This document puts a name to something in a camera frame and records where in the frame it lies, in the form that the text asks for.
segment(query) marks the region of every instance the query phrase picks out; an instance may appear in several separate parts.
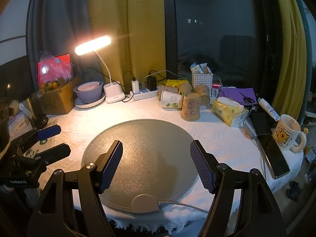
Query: cardboard box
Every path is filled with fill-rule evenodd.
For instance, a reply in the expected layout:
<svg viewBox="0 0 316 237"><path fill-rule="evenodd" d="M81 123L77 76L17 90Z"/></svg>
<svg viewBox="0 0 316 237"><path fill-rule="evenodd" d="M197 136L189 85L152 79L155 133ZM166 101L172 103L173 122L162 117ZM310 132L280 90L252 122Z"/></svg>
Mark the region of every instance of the cardboard box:
<svg viewBox="0 0 316 237"><path fill-rule="evenodd" d="M75 77L67 84L55 90L48 91L41 97L36 98L43 113L47 115L68 114L75 106L75 99L77 98L74 88L81 83L81 77Z"/></svg>

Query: power strip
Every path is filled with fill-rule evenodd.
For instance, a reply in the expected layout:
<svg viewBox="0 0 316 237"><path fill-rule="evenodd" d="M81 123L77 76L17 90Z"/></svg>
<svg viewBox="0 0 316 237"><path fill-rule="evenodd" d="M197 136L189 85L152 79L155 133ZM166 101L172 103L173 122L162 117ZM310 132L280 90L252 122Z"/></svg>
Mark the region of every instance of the power strip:
<svg viewBox="0 0 316 237"><path fill-rule="evenodd" d="M149 91L147 88L145 90L140 90L139 94L134 94L132 100L133 101L138 101L138 100L143 100L147 98L152 98L155 96L159 95L159 87L157 87L157 90L155 91Z"/></svg>

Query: scissors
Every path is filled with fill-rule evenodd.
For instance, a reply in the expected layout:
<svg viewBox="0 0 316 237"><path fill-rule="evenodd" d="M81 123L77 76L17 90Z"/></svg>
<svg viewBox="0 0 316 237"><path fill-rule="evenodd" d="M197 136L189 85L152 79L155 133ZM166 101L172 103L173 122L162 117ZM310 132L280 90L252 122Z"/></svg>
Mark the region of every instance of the scissors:
<svg viewBox="0 0 316 237"><path fill-rule="evenodd" d="M250 104L256 103L252 98L245 96L242 92L239 91L239 93L244 97L245 103L250 103Z"/></svg>

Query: desk lamp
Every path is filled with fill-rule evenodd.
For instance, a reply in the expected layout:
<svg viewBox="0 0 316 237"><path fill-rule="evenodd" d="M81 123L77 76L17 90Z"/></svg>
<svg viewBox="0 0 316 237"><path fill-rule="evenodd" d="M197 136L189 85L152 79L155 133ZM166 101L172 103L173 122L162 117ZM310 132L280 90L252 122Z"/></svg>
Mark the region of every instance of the desk lamp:
<svg viewBox="0 0 316 237"><path fill-rule="evenodd" d="M106 103L113 103L113 102L121 101L125 98L125 94L123 93L121 86L118 84L119 82L112 83L111 73L110 73L107 65L105 64L105 62L101 58L100 54L97 52L98 49L105 47L105 46L108 46L110 44L111 44L111 38L109 36L102 36L102 37L96 38L94 40L85 42L85 43L83 43L75 48L75 53L77 55L83 55L83 54L86 54L88 52L95 51L95 53L99 56L100 60L102 61L102 63L106 67L106 69L109 73L109 79L110 79L110 83L103 87L104 93L105 93Z"/></svg>

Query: purple bowl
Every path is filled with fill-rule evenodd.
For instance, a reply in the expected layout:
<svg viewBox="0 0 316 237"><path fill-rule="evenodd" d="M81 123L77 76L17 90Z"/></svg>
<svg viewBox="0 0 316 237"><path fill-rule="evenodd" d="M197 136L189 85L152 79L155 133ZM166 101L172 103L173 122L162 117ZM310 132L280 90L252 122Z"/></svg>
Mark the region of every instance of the purple bowl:
<svg viewBox="0 0 316 237"><path fill-rule="evenodd" d="M79 91L78 87L81 85L78 85L75 89L74 92L77 94L78 98L83 102L83 103L93 103L100 99L101 93L102 93L102 87L103 87L103 82L98 81L99 85L97 87L94 87L90 90L85 90L85 91Z"/></svg>

